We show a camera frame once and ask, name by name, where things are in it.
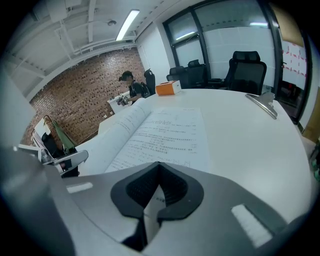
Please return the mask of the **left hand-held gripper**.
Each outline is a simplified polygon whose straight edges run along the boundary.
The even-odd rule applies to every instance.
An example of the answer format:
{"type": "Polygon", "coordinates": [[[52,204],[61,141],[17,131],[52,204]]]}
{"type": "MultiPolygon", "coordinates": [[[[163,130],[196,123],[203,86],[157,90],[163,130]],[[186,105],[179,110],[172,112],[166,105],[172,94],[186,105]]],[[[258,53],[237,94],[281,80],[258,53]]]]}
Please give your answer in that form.
{"type": "Polygon", "coordinates": [[[81,150],[42,164],[18,150],[35,111],[0,71],[0,253],[73,253],[74,244],[58,213],[44,165],[63,164],[61,177],[89,157],[81,150]]]}

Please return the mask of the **black mesh office chair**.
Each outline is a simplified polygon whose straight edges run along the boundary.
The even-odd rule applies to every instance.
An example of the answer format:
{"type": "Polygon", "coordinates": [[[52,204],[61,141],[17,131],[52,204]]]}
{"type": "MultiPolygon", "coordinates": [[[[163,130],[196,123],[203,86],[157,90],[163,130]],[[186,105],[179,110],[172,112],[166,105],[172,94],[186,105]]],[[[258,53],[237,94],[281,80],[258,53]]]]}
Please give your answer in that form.
{"type": "Polygon", "coordinates": [[[260,95],[267,72],[257,51],[235,51],[223,87],[231,91],[260,95]]]}
{"type": "Polygon", "coordinates": [[[188,83],[191,89],[204,88],[208,84],[208,74],[205,64],[198,59],[191,60],[187,65],[188,83]]]}
{"type": "Polygon", "coordinates": [[[166,76],[167,81],[179,81],[182,89],[189,89],[190,84],[188,80],[188,73],[185,67],[177,66],[169,70],[169,74],[166,76]]]}
{"type": "Polygon", "coordinates": [[[152,96],[156,93],[155,75],[150,68],[146,70],[143,75],[146,81],[146,87],[148,88],[149,94],[152,96]]]}

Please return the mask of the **orange cardboard box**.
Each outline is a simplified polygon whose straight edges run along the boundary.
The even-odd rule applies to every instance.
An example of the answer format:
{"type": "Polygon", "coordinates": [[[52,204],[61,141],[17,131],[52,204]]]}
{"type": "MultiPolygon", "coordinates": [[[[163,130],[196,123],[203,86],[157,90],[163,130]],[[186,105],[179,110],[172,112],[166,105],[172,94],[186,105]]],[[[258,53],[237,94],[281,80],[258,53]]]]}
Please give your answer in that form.
{"type": "Polygon", "coordinates": [[[182,90],[179,80],[172,80],[160,83],[155,86],[155,91],[158,96],[176,95],[182,90]]]}

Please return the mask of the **brown cardboard box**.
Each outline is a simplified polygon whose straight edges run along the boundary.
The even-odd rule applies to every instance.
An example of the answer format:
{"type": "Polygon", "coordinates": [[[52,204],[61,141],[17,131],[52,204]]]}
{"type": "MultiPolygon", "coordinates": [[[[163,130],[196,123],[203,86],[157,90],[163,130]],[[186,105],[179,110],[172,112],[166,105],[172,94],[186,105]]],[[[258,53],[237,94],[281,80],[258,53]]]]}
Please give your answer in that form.
{"type": "Polygon", "coordinates": [[[302,136],[315,144],[320,141],[320,87],[317,90],[313,111],[302,136]]]}

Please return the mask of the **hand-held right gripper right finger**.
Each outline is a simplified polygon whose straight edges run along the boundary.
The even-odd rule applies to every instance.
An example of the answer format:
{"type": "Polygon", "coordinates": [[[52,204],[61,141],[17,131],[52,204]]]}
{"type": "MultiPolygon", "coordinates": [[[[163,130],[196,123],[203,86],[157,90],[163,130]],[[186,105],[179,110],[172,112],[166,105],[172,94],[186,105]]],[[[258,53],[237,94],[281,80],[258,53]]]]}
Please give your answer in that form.
{"type": "Polygon", "coordinates": [[[195,179],[203,198],[186,218],[163,220],[142,253],[146,256],[261,256],[274,252],[286,221],[236,182],[170,164],[195,179]]]}

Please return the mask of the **long ceiling light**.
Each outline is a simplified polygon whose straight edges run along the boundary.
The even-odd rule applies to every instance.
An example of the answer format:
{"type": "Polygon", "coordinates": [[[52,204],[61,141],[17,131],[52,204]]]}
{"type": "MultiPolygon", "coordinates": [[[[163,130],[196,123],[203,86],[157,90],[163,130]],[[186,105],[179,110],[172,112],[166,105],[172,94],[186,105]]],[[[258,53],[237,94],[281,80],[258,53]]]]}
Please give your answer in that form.
{"type": "Polygon", "coordinates": [[[115,39],[117,42],[123,40],[125,34],[127,33],[128,29],[130,28],[131,24],[136,19],[136,17],[138,16],[139,13],[140,13],[140,11],[138,9],[132,9],[129,12],[129,14],[125,18],[125,20],[120,28],[120,31],[115,39]]]}

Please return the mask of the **black framed glass partition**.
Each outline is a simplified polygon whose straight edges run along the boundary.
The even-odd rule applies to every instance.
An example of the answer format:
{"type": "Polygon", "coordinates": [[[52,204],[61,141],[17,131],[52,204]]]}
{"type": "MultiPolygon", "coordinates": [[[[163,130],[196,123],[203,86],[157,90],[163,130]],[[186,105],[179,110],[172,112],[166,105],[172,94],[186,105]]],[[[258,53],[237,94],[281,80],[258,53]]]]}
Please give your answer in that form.
{"type": "Polygon", "coordinates": [[[205,0],[163,23],[175,65],[188,68],[199,60],[207,69],[207,86],[223,87],[235,51],[257,51],[267,66],[262,93],[272,92],[294,123],[302,120],[310,92],[312,61],[308,37],[306,77],[283,80],[282,37],[268,0],[205,0]]]}

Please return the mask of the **large silver metal clip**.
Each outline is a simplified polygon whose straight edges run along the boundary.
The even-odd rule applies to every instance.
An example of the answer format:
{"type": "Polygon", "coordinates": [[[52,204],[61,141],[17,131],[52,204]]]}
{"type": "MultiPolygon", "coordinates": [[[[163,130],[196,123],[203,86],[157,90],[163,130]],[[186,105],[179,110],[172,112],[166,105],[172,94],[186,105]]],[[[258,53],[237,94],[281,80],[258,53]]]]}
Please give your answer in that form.
{"type": "Polygon", "coordinates": [[[264,92],[261,95],[254,95],[250,93],[246,93],[245,96],[258,105],[261,109],[263,109],[267,114],[269,114],[274,120],[277,119],[278,113],[275,111],[273,106],[273,100],[275,99],[275,95],[268,91],[264,92]]]}

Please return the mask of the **white paper sheets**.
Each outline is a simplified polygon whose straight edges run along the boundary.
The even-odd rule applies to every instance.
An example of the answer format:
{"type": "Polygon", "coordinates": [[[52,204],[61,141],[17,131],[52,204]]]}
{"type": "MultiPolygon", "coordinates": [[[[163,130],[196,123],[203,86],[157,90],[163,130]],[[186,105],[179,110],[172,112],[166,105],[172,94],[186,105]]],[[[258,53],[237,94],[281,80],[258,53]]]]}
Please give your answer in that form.
{"type": "Polygon", "coordinates": [[[93,176],[158,163],[158,187],[150,200],[157,205],[151,239],[164,220],[183,220],[202,202],[202,186],[171,164],[208,172],[206,132],[199,109],[166,107],[151,109],[138,100],[110,129],[94,140],[81,176],[93,176]]]}

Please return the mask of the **white sheet with pink notes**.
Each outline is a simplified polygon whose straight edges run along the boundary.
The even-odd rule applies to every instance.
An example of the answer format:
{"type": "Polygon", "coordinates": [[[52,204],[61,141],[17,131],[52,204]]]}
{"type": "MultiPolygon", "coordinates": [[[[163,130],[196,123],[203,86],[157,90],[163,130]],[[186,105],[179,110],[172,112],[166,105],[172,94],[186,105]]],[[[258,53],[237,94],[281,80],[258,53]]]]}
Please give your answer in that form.
{"type": "Polygon", "coordinates": [[[303,46],[282,40],[283,77],[289,82],[293,78],[306,77],[307,56],[303,46]]]}

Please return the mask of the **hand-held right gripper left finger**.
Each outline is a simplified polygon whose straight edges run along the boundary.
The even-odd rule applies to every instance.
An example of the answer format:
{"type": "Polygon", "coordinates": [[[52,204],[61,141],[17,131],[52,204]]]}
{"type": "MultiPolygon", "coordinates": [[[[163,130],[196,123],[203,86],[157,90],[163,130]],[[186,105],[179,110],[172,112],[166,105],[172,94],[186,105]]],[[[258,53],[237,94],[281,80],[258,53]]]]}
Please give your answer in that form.
{"type": "Polygon", "coordinates": [[[71,198],[84,215],[113,242],[146,256],[160,256],[160,243],[148,239],[157,205],[159,163],[98,175],[64,178],[71,198]]]}

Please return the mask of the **green cloth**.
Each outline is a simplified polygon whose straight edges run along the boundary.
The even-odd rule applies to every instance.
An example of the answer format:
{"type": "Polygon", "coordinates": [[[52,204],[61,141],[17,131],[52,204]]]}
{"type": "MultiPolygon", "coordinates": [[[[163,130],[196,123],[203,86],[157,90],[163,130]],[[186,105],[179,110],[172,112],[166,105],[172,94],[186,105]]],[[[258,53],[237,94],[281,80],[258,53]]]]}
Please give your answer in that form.
{"type": "Polygon", "coordinates": [[[62,142],[63,151],[66,154],[72,153],[76,147],[74,140],[59,126],[55,120],[52,120],[52,125],[55,128],[57,136],[62,142]]]}

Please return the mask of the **brown cardboard sheet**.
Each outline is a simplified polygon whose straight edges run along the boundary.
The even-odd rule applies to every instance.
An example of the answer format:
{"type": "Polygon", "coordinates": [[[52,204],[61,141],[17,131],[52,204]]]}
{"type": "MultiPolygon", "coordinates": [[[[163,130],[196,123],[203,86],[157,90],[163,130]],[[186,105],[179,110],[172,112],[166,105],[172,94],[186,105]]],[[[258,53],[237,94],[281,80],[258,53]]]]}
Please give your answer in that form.
{"type": "Polygon", "coordinates": [[[303,36],[293,16],[274,3],[269,5],[275,14],[282,40],[303,48],[303,36]]]}

